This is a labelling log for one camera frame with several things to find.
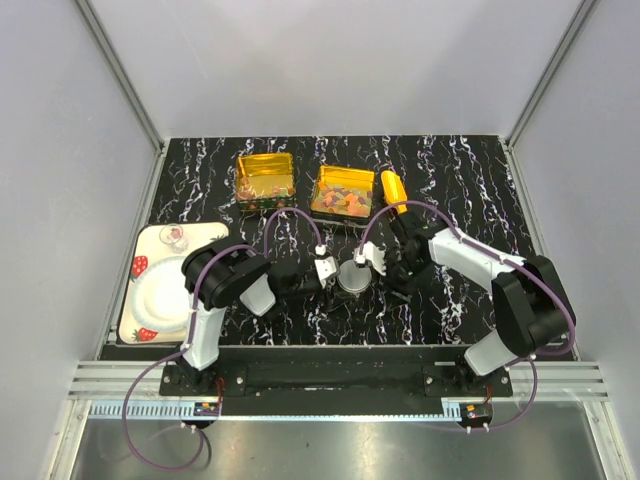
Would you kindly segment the white jar lid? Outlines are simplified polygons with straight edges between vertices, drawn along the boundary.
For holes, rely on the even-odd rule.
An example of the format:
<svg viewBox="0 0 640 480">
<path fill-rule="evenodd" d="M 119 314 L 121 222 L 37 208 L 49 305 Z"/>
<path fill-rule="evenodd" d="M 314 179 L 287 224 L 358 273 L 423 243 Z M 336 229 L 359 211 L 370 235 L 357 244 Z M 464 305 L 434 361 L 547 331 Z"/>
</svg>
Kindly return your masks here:
<svg viewBox="0 0 640 480">
<path fill-rule="evenodd" d="M 340 287 L 362 288 L 370 285 L 372 281 L 372 273 L 370 268 L 359 268 L 354 260 L 347 260 L 340 265 L 340 273 L 337 282 Z"/>
</svg>

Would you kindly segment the yellow plastic scoop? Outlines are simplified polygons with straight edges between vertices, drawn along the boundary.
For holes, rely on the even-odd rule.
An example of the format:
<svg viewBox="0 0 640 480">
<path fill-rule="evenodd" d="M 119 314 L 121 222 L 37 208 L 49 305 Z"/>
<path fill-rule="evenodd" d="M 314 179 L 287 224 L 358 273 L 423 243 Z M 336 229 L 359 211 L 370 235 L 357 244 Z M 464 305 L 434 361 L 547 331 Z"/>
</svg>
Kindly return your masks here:
<svg viewBox="0 0 640 480">
<path fill-rule="evenodd" d="M 392 170 L 385 170 L 381 173 L 381 183 L 383 187 L 383 197 L 387 205 L 394 205 L 398 214 L 408 211 L 405 203 L 408 200 L 407 193 L 401 177 Z"/>
</svg>

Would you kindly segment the gold tin with lollipops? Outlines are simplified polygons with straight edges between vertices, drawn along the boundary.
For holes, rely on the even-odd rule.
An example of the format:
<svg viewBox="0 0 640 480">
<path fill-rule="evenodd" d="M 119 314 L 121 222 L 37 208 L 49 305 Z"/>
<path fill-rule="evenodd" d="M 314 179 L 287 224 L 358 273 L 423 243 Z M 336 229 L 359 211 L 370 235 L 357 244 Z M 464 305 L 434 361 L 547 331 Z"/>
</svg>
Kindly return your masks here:
<svg viewBox="0 0 640 480">
<path fill-rule="evenodd" d="M 293 207 L 294 158 L 291 153 L 239 156 L 236 163 L 235 200 L 242 212 Z"/>
</svg>

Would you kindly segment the gold tin with gummies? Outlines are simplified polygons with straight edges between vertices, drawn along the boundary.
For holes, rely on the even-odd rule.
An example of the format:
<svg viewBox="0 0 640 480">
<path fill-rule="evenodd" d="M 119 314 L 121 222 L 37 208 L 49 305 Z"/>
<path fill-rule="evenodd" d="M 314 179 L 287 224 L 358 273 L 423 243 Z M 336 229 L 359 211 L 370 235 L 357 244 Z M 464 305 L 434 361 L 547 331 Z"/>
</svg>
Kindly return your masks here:
<svg viewBox="0 0 640 480">
<path fill-rule="evenodd" d="M 314 184 L 310 210 L 325 221 L 367 223 L 374 187 L 375 173 L 371 170 L 323 165 Z"/>
</svg>

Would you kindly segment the clear plastic jar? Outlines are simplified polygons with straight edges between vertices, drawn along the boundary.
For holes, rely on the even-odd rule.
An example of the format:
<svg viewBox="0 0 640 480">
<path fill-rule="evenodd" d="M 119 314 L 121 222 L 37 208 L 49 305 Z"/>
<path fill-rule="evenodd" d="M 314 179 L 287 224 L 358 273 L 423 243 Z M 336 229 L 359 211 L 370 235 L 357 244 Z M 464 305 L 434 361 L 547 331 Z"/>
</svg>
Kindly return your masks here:
<svg viewBox="0 0 640 480">
<path fill-rule="evenodd" d="M 359 298 L 362 295 L 366 294 L 370 289 L 371 289 L 370 285 L 367 285 L 362 288 L 356 288 L 356 289 L 351 289 L 351 288 L 344 289 L 343 287 L 340 287 L 339 294 L 345 298 Z"/>
</svg>

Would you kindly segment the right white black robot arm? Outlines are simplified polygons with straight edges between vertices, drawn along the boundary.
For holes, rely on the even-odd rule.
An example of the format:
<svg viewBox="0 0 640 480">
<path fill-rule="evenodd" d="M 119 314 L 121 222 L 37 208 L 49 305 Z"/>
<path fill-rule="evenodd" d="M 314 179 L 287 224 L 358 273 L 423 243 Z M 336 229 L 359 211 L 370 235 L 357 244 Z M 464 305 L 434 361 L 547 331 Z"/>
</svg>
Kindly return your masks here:
<svg viewBox="0 0 640 480">
<path fill-rule="evenodd" d="M 566 292 L 548 258 L 503 253 L 442 220 L 426 225 L 406 207 L 392 210 L 390 226 L 399 245 L 385 255 L 385 281 L 395 293 L 412 296 L 418 278 L 441 266 L 491 295 L 495 328 L 466 349 L 462 366 L 453 374 L 463 395 L 480 394 L 496 370 L 575 333 Z"/>
</svg>

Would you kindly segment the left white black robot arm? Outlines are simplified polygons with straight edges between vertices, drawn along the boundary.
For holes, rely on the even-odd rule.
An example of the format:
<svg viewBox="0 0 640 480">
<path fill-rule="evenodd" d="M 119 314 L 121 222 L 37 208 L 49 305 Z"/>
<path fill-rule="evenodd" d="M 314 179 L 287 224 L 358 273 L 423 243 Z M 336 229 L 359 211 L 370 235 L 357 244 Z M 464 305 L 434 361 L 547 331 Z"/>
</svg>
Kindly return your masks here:
<svg viewBox="0 0 640 480">
<path fill-rule="evenodd" d="M 241 303 L 267 323 L 276 321 L 289 300 L 318 295 L 327 286 L 313 270 L 305 275 L 274 267 L 250 245 L 233 237 L 213 241 L 190 253 L 181 272 L 192 306 L 187 336 L 180 347 L 181 384 L 196 396 L 215 386 L 212 366 L 227 309 Z"/>
</svg>

